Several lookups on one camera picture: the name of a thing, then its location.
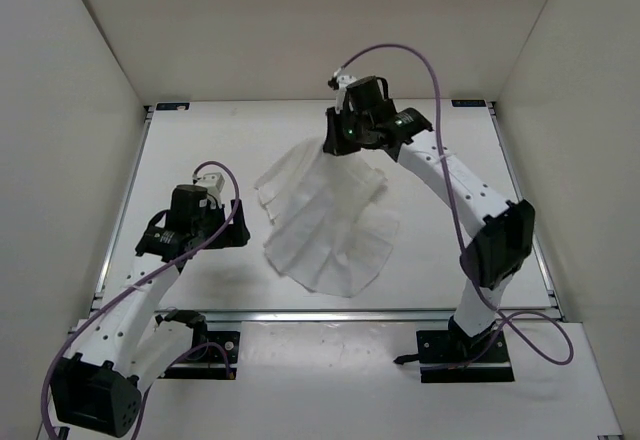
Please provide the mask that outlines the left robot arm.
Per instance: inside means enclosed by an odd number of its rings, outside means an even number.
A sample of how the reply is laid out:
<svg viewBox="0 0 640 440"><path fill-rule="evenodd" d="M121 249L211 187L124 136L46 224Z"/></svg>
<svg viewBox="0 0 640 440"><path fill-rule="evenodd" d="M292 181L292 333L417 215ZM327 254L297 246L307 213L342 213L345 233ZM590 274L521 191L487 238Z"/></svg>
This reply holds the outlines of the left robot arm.
<svg viewBox="0 0 640 440"><path fill-rule="evenodd" d="M224 205L223 184L208 174L175 187L169 208L148 222L120 291L80 326L54 365L47 387L60 422L114 438L137 433L155 379L212 348L202 314L157 308L194 250L248 243L242 202Z"/></svg>

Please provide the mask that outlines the white pleated skirt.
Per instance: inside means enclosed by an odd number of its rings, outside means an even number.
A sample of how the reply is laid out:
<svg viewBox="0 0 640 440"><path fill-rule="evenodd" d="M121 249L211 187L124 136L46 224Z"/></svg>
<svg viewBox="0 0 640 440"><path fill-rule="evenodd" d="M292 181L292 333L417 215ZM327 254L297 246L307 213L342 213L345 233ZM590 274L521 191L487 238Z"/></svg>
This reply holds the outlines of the white pleated skirt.
<svg viewBox="0 0 640 440"><path fill-rule="evenodd" d="M399 221L377 203L386 176L357 155L332 156L320 139L306 139L254 188L272 225L267 261L310 292L353 297L392 253Z"/></svg>

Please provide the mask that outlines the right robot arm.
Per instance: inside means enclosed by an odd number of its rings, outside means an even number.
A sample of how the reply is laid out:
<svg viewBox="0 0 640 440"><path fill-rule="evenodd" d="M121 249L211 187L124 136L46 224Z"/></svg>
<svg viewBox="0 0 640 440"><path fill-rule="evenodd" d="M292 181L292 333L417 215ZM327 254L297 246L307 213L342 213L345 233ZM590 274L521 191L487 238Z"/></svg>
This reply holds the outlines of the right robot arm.
<svg viewBox="0 0 640 440"><path fill-rule="evenodd" d="M422 180L465 230L459 262L467 284L449 320L448 347L460 360L473 359L494 328L507 285L531 254L534 207L497 193L439 147L431 122L414 108L398 110L384 78L336 74L328 85L336 103L326 112L324 152L384 151Z"/></svg>

